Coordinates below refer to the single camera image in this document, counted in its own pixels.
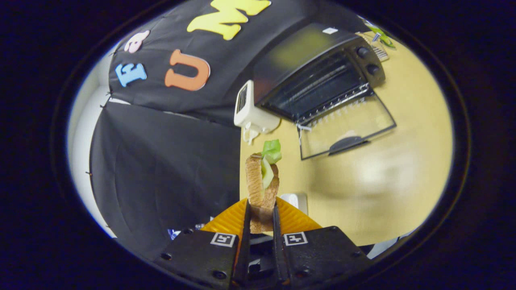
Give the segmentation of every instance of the bread slice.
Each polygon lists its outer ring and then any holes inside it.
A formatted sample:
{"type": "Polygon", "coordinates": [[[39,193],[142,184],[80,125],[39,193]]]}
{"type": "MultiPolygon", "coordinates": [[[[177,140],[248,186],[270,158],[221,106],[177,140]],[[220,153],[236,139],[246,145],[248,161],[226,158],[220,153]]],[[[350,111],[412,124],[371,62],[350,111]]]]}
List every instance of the bread slice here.
{"type": "Polygon", "coordinates": [[[247,191],[252,206],[262,206],[262,154],[255,153],[246,160],[247,191]]]}
{"type": "Polygon", "coordinates": [[[274,177],[270,185],[265,189],[262,197],[262,167],[261,154],[253,154],[246,160],[247,189],[249,191],[249,204],[251,205],[251,234],[261,234],[273,230],[272,214],[276,203],[276,195],[280,186],[279,171],[276,164],[271,165],[274,177]]]}

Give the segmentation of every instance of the wooden table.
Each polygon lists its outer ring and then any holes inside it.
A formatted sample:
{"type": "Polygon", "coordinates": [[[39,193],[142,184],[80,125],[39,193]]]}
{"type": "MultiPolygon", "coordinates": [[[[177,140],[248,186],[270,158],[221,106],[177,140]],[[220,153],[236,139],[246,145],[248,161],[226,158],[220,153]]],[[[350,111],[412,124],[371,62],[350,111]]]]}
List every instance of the wooden table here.
{"type": "Polygon", "coordinates": [[[383,62],[386,81],[374,89],[397,127],[370,144],[334,156],[301,161],[295,126],[282,120],[251,146],[240,143],[240,198],[247,197],[245,160],[265,140],[280,139],[278,195],[303,192],[308,215],[338,226],[357,245],[395,238],[418,227],[446,184],[452,160],[450,115],[425,65],[394,41],[383,62]]]}

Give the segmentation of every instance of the toaster oven knob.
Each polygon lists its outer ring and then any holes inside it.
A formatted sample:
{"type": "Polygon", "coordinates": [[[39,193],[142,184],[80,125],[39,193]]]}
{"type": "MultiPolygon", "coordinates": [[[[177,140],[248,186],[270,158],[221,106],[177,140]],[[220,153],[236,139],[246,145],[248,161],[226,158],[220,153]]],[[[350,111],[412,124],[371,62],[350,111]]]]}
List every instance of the toaster oven knob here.
{"type": "Polygon", "coordinates": [[[376,66],[376,65],[367,65],[367,71],[368,71],[370,74],[374,75],[374,74],[376,74],[378,71],[380,71],[380,68],[379,68],[378,66],[376,66]]]}
{"type": "Polygon", "coordinates": [[[368,50],[367,48],[365,47],[359,47],[357,49],[357,54],[358,56],[360,56],[361,58],[366,58],[367,55],[369,54],[370,50],[368,50]]]}

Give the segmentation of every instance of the screw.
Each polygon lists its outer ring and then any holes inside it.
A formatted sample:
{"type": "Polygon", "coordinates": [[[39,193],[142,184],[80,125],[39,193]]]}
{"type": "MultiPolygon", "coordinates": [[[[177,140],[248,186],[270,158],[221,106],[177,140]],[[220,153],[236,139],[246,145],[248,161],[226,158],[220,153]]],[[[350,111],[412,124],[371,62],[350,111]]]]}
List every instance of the screw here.
{"type": "Polygon", "coordinates": [[[171,260],[172,259],[172,255],[169,253],[162,253],[160,256],[163,260],[171,260]]]}
{"type": "Polygon", "coordinates": [[[223,280],[227,277],[227,275],[224,272],[218,271],[218,270],[213,271],[212,275],[213,275],[213,277],[215,277],[219,280],[223,280]]]}
{"type": "Polygon", "coordinates": [[[306,278],[308,276],[310,276],[310,270],[309,269],[303,269],[303,270],[300,270],[300,271],[296,272],[296,277],[297,278],[306,278]]]}

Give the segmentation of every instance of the black fabric backdrop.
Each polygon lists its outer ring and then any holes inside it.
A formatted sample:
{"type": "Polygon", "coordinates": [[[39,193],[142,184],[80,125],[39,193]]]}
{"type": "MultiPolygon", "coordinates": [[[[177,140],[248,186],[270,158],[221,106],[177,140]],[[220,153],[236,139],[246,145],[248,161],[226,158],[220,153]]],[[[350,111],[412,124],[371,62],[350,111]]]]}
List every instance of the black fabric backdrop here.
{"type": "Polygon", "coordinates": [[[152,258],[167,229],[206,223],[238,201],[240,134],[233,128],[108,103],[95,127],[95,200],[118,241],[152,258]]]}
{"type": "MultiPolygon", "coordinates": [[[[197,16],[217,12],[211,1],[192,0],[163,13],[153,21],[128,34],[118,46],[109,70],[112,97],[162,111],[180,112],[223,124],[233,124],[233,111],[238,89],[250,78],[250,67],[262,53],[284,36],[310,21],[337,26],[352,32],[367,31],[367,27],[352,12],[339,5],[309,0],[274,1],[259,14],[247,16],[241,30],[230,40],[222,35],[194,30],[188,24],[197,16]],[[128,39],[135,33],[150,30],[135,53],[124,51],[128,39]],[[198,91],[165,86],[165,74],[172,52],[193,55],[206,60],[211,74],[198,91]],[[137,79],[122,87],[115,73],[119,64],[141,63],[147,79],[137,79]]],[[[195,68],[174,65],[174,72],[195,76],[195,68]]]]}

